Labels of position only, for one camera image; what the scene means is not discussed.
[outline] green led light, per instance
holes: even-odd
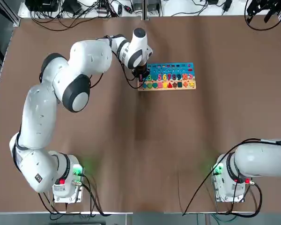
[[[74,164],[73,165],[73,174],[78,175],[78,174],[83,174],[83,168],[79,164]]]

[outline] electronic equipment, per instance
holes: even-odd
[[[134,10],[142,9],[143,0],[132,0],[132,5]],[[157,10],[157,6],[160,4],[160,0],[147,0],[148,2],[148,12]]]
[[[81,5],[77,0],[65,0],[61,6],[62,10],[76,15],[81,11]]]
[[[281,177],[281,141],[253,140],[218,157],[212,174],[217,202],[242,202],[245,185],[254,184],[249,178]]]
[[[122,12],[123,12],[122,5],[119,4],[119,5],[118,5],[118,15],[122,15]]]
[[[146,32],[133,31],[131,42],[121,35],[105,36],[73,44],[70,59],[50,54],[41,67],[40,84],[33,86],[26,97],[20,131],[9,143],[15,166],[30,186],[39,193],[53,189],[60,203],[81,201],[79,188],[83,167],[73,155],[46,151],[51,141],[60,102],[73,113],[89,102],[91,75],[102,75],[111,66],[112,53],[129,69],[147,70],[152,54]]]
[[[138,90],[194,90],[195,71],[192,62],[148,64],[150,74],[139,77]]]
[[[267,23],[274,14],[281,14],[281,0],[252,0],[246,9],[247,23],[250,24],[253,17],[262,10],[269,10],[264,17],[264,22]]]
[[[207,0],[207,2],[209,5],[216,5],[219,2],[219,0]]]
[[[56,12],[59,0],[25,0],[25,5],[32,12]]]

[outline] green shape piece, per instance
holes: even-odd
[[[147,87],[148,88],[152,88],[153,84],[150,82],[150,83],[147,83]]]

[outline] colorful shape block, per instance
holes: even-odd
[[[152,88],[152,86],[153,86],[153,84],[152,84],[151,82],[150,82],[150,83],[147,83],[147,87],[148,87],[148,88],[150,88],[150,89],[151,89],[151,88]]]
[[[182,74],[183,80],[187,80],[187,74]]]
[[[152,80],[157,81],[157,74],[152,74],[151,77],[152,77]]]

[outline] label sticker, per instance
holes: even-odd
[[[42,177],[41,177],[41,175],[39,175],[39,174],[37,174],[35,177],[34,177],[36,180],[37,180],[37,182],[41,182],[42,181]]]
[[[65,191],[66,188],[64,186],[54,186],[54,191]]]
[[[241,189],[243,189],[243,186],[240,186],[239,184],[236,186],[236,191],[240,191]],[[235,190],[235,184],[232,184],[232,190]]]

